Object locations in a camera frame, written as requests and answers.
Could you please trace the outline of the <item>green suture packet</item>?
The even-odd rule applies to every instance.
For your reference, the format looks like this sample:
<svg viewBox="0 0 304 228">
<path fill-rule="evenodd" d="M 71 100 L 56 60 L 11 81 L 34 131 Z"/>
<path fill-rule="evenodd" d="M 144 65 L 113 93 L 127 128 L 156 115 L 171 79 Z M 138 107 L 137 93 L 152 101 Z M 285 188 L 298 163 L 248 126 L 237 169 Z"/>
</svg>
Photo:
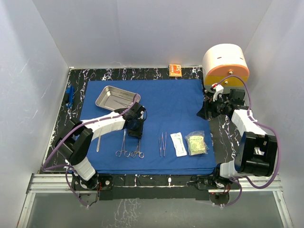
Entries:
<svg viewBox="0 0 304 228">
<path fill-rule="evenodd" d="M 194 131 L 185 136 L 190 156 L 207 154 L 204 131 Z"/>
</svg>

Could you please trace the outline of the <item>steel forceps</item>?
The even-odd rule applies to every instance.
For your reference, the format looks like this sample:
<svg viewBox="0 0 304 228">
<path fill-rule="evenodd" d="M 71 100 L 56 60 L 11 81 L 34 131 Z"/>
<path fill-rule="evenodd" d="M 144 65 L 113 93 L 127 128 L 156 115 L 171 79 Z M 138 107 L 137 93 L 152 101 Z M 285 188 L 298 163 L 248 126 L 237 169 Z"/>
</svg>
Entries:
<svg viewBox="0 0 304 228">
<path fill-rule="evenodd" d="M 165 157 L 166 154 L 166 140 L 167 140 L 167 133 L 161 135 L 161 146 L 162 146 L 162 151 L 163 151 L 163 156 Z"/>
</svg>

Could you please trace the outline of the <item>white packet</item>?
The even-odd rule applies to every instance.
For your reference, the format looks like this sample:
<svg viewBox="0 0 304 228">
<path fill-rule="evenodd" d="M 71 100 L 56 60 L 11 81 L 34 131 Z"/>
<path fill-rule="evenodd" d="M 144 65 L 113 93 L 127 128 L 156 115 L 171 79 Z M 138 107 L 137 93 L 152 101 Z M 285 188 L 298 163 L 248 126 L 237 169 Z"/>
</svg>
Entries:
<svg viewBox="0 0 304 228">
<path fill-rule="evenodd" d="M 187 155 L 187 151 L 185 149 L 184 143 L 183 143 L 183 137 L 181 133 L 172 133 L 171 139 L 175 148 L 176 156 L 182 157 Z"/>
</svg>

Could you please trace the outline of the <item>metal instrument tray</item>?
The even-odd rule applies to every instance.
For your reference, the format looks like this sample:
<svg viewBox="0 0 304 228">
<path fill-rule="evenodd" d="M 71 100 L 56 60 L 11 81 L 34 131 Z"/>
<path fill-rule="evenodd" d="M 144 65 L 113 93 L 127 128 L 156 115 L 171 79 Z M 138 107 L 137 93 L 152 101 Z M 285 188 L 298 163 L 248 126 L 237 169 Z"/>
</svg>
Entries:
<svg viewBox="0 0 304 228">
<path fill-rule="evenodd" d="M 123 90 L 114 86 L 106 86 L 95 101 L 97 107 L 114 111 L 120 108 L 128 108 L 136 93 Z"/>
</svg>

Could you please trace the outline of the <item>blue surgical drape cloth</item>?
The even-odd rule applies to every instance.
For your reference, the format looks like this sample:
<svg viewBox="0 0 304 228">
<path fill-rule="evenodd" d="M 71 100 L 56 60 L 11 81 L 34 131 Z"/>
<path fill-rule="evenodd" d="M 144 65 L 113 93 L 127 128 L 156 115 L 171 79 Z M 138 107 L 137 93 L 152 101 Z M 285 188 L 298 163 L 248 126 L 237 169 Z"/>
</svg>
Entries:
<svg viewBox="0 0 304 228">
<path fill-rule="evenodd" d="M 96 99 L 106 86 L 138 93 L 140 103 L 148 113 L 144 122 L 142 139 L 126 136 L 125 149 L 130 152 L 116 157 L 123 142 L 123 131 L 101 136 L 100 149 L 96 152 L 98 138 L 93 140 L 87 154 L 94 169 L 110 174 L 210 174 L 216 166 L 208 121 L 196 114 L 203 105 L 202 84 L 198 79 L 180 80 L 131 80 L 90 81 L 87 84 L 80 119 L 88 120 L 108 114 L 97 107 Z M 172 133 L 186 136 L 194 131 L 204 131 L 208 153 L 177 157 L 171 139 Z M 159 137 L 167 133 L 166 154 L 160 157 Z"/>
</svg>

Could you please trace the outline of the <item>steel scalpel handle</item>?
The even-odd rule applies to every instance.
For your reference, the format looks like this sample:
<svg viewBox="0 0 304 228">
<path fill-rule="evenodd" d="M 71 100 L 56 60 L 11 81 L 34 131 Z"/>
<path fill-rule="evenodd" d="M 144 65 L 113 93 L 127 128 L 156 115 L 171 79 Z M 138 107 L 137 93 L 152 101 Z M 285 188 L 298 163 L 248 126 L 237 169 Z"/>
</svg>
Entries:
<svg viewBox="0 0 304 228">
<path fill-rule="evenodd" d="M 98 137 L 96 152 L 99 152 L 100 149 L 101 136 Z"/>
</svg>

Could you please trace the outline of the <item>pink cylindrical tissue phantom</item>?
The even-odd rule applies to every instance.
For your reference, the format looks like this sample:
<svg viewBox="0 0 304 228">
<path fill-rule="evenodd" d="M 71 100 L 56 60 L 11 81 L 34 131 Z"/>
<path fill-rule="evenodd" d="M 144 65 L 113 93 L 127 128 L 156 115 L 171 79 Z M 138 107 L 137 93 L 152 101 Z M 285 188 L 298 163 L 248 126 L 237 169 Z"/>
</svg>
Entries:
<svg viewBox="0 0 304 228">
<path fill-rule="evenodd" d="M 247 81 L 249 69 L 241 47 L 235 44 L 218 44 L 207 50 L 202 59 L 203 84 L 211 92 L 211 86 L 229 75 Z"/>
</svg>

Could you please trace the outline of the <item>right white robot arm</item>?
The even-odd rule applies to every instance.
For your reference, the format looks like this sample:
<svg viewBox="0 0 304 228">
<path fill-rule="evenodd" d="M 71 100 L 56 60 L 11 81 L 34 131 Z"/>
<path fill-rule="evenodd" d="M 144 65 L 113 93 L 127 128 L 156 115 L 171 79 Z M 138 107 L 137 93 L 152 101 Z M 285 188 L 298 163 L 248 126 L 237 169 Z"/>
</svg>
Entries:
<svg viewBox="0 0 304 228">
<path fill-rule="evenodd" d="M 243 89 L 231 89 L 228 95 L 222 92 L 222 88 L 214 93 L 207 92 L 197 116 L 208 120 L 225 115 L 236 126 L 242 138 L 234 160 L 216 167 L 217 173 L 212 176 L 212 184 L 221 189 L 232 177 L 271 176 L 276 162 L 276 137 L 268 135 L 257 125 L 249 107 L 245 105 Z"/>
</svg>

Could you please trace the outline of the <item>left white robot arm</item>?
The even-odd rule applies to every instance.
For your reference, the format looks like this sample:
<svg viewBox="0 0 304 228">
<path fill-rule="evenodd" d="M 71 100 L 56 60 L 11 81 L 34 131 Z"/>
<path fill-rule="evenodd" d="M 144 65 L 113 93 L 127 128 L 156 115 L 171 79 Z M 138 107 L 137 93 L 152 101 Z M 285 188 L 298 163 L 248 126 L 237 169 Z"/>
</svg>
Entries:
<svg viewBox="0 0 304 228">
<path fill-rule="evenodd" d="M 83 186 L 92 190 L 98 184 L 97 172 L 87 157 L 91 141 L 99 136 L 123 129 L 127 129 L 131 136 L 140 139 L 143 133 L 145 111 L 146 108 L 136 102 L 131 108 L 116 109 L 98 118 L 82 121 L 71 119 L 58 136 L 56 148 L 80 176 Z"/>
</svg>

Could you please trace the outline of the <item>small orange circuit board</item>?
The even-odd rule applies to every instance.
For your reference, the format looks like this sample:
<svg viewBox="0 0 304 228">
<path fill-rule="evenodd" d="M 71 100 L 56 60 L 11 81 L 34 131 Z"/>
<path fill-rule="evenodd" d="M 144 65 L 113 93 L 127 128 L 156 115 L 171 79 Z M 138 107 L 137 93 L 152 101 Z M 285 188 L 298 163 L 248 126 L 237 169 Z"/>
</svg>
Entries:
<svg viewBox="0 0 304 228">
<path fill-rule="evenodd" d="M 169 77 L 182 77 L 181 65 L 169 64 Z"/>
</svg>

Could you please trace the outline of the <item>small blue plastic clip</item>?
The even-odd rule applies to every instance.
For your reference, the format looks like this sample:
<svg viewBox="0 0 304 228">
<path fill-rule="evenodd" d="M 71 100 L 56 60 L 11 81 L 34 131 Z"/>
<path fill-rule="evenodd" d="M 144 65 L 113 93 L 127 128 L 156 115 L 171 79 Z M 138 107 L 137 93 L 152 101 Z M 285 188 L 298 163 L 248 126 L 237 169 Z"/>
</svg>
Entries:
<svg viewBox="0 0 304 228">
<path fill-rule="evenodd" d="M 73 104 L 74 87 L 69 85 L 65 91 L 64 101 L 67 108 L 70 108 Z"/>
</svg>

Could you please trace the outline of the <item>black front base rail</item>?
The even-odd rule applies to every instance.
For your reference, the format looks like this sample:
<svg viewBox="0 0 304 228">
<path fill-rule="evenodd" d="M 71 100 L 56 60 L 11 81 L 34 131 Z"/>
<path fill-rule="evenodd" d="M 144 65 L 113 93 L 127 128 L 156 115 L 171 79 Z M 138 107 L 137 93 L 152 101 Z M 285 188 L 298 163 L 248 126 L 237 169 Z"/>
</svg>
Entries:
<svg viewBox="0 0 304 228">
<path fill-rule="evenodd" d="M 123 199 L 194 199 L 228 201 L 230 192 L 239 186 L 213 175 L 140 175 L 112 174 L 99 176 L 99 200 Z"/>
</svg>

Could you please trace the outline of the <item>aluminium frame extrusion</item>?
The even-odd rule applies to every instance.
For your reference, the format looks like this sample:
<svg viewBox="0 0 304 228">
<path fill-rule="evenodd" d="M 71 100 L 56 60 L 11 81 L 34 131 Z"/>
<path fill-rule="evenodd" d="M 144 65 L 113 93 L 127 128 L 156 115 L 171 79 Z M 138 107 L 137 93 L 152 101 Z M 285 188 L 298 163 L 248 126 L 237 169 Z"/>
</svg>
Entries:
<svg viewBox="0 0 304 228">
<path fill-rule="evenodd" d="M 263 190 L 242 180 L 222 190 L 186 185 L 187 177 L 115 176 L 81 205 L 63 174 L 30 180 L 19 228 L 292 228 L 281 181 Z"/>
</svg>

